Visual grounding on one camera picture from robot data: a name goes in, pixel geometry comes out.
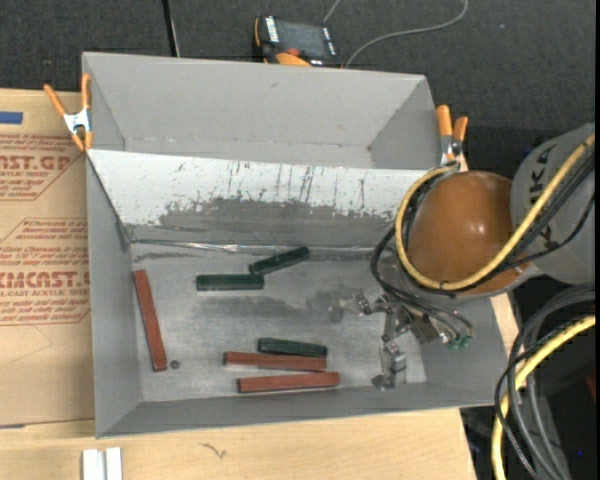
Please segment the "brown ball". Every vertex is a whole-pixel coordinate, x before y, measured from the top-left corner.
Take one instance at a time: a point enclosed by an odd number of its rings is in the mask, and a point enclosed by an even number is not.
[[[511,180],[465,171],[438,182],[416,209],[407,255],[424,276],[455,282],[475,274],[502,249],[514,229],[509,212]],[[507,270],[462,294],[500,291],[524,266]]]

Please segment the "electronic device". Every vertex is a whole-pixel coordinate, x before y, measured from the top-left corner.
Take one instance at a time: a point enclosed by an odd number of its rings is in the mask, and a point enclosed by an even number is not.
[[[342,67],[326,25],[310,25],[258,16],[254,26],[256,56],[268,64]]]

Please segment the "table surface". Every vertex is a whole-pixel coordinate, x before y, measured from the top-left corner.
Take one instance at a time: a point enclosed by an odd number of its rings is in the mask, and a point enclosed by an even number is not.
[[[509,348],[509,299],[493,304]],[[92,420],[0,429],[0,479],[78,479],[82,450],[117,446],[127,480],[476,478],[460,411],[441,409],[100,440]]]

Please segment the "bin floor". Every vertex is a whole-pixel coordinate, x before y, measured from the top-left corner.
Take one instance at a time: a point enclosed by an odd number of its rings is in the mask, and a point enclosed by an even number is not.
[[[262,337],[325,345],[327,370],[340,373],[338,389],[370,386],[380,373],[384,315],[345,311],[334,323],[328,310],[338,297],[361,290],[380,295],[369,270],[370,251],[312,251],[309,260],[265,275],[262,290],[196,290],[199,274],[248,273],[249,264],[275,253],[247,249],[133,245],[133,268],[148,273],[167,357],[177,361],[177,368],[153,372],[136,300],[142,399],[234,396],[238,378],[293,373],[223,366],[224,352],[256,352]],[[407,382],[425,382],[418,341],[408,333],[396,342],[407,354]]]

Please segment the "red stick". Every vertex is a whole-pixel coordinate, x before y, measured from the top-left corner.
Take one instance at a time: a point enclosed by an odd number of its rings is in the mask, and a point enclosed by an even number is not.
[[[142,313],[144,331],[149,344],[153,371],[162,372],[167,369],[167,354],[164,351],[164,344],[162,343],[160,325],[158,324],[158,316],[153,304],[151,285],[149,285],[147,272],[145,270],[136,270],[133,273],[133,279],[136,283],[136,293],[140,302],[140,312]]]
[[[338,372],[300,373],[238,379],[239,393],[267,393],[295,389],[333,388],[340,384]]]

